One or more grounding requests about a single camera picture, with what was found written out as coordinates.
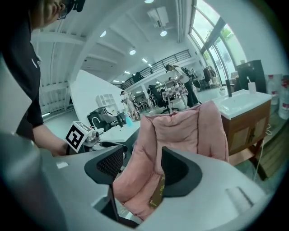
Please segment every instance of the hand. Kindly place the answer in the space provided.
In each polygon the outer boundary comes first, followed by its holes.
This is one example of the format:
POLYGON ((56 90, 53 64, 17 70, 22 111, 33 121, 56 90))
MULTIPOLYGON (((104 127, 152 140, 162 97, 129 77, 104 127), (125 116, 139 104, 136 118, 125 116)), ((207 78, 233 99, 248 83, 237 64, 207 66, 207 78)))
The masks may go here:
POLYGON ((54 157, 65 156, 67 148, 67 142, 65 142, 64 140, 60 140, 60 142, 55 145, 55 149, 53 149, 51 153, 54 157))

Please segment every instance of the white partition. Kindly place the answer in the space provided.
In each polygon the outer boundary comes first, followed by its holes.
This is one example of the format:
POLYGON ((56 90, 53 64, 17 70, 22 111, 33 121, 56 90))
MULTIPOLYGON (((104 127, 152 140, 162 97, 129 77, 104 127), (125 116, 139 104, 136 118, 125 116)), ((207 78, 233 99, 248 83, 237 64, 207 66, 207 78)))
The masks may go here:
POLYGON ((76 80, 70 84, 71 99, 79 121, 90 126, 87 115, 99 108, 97 103, 99 95, 112 95, 118 110, 123 110, 121 91, 109 82, 80 70, 76 80))

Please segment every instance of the white table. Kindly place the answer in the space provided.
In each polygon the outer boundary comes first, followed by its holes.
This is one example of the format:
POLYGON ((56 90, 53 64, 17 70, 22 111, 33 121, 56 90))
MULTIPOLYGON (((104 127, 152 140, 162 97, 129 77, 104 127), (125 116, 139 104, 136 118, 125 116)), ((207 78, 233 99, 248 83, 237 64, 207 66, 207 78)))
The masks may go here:
POLYGON ((100 135, 101 141, 125 143, 138 129, 140 128, 140 121, 133 123, 133 126, 127 125, 113 127, 107 132, 100 135))
POLYGON ((188 109, 187 105, 186 105, 186 100, 184 98, 184 94, 188 94, 188 90, 185 88, 185 86, 179 86, 177 88, 173 88, 170 90, 167 90, 165 92, 163 92, 163 100, 166 100, 166 98, 168 98, 168 107, 170 109, 170 113, 172 113, 172 105, 171 105, 171 101, 170 101, 170 96, 176 94, 176 93, 180 93, 181 97, 182 97, 182 101, 184 102, 185 105, 185 109, 188 109))

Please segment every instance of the white countertop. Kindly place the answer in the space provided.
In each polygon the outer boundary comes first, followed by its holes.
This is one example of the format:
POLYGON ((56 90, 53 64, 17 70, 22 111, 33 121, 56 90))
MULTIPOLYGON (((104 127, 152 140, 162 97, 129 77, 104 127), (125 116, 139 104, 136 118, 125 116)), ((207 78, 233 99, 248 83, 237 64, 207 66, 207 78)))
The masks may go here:
POLYGON ((247 90, 240 90, 228 95, 213 99, 221 115, 231 120, 247 111, 250 111, 263 103, 270 101, 271 95, 261 92, 249 93, 247 90))
POLYGON ((113 127, 107 132, 100 135, 101 141, 124 143, 126 142, 138 129, 140 128, 140 121, 133 123, 133 126, 127 125, 113 127))

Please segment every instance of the glasses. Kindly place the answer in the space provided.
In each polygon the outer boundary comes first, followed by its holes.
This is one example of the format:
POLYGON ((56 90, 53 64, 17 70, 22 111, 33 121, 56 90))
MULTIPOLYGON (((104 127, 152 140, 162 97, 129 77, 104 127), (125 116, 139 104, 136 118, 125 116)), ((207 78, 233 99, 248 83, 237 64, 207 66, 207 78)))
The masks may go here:
POLYGON ((70 3, 70 0, 62 0, 61 4, 65 5, 65 9, 60 12, 59 17, 57 20, 65 19, 68 14, 68 5, 70 3))

